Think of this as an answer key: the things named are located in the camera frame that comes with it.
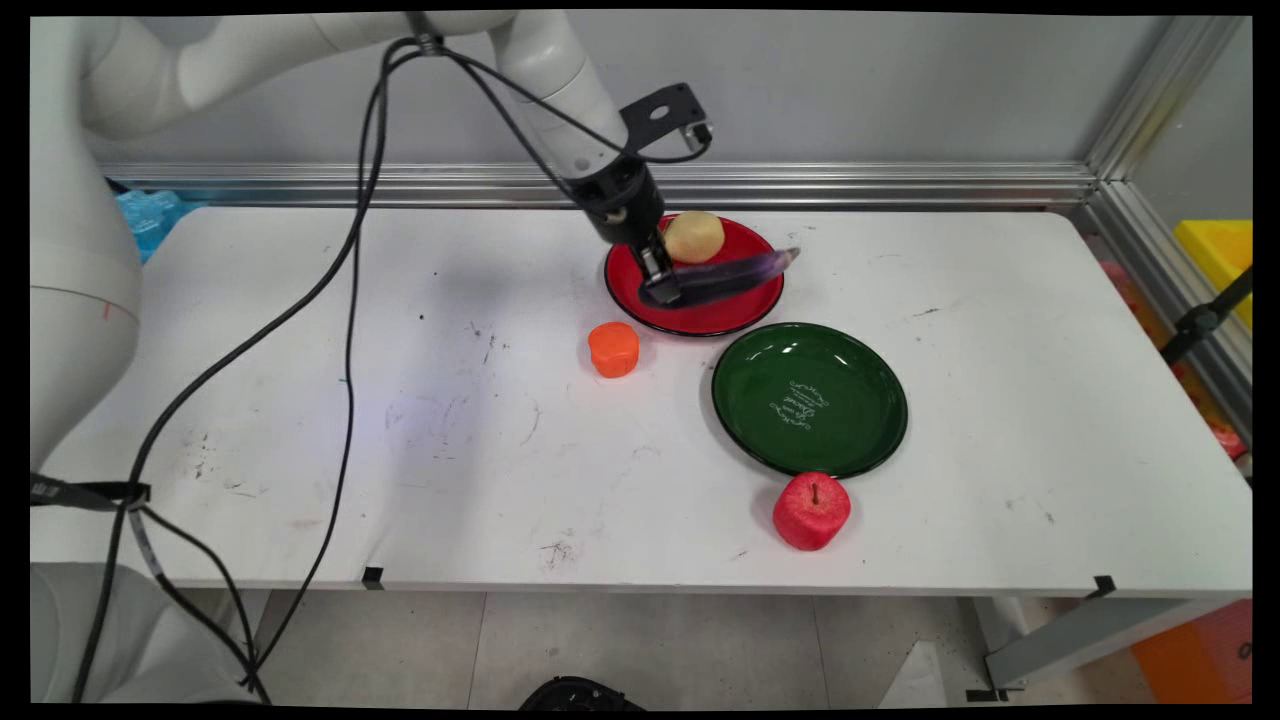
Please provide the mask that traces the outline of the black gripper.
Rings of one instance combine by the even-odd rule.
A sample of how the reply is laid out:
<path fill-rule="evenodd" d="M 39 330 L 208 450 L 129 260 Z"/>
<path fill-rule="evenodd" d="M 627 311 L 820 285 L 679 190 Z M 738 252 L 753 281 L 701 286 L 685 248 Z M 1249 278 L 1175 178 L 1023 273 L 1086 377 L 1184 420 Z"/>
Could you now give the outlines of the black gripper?
<path fill-rule="evenodd" d="M 641 302 L 650 307 L 675 307 L 682 291 L 666 233 L 659 227 L 666 202 L 648 164 L 614 160 L 579 178 L 577 201 L 589 210 L 591 223 L 605 242 L 639 247 Z"/>

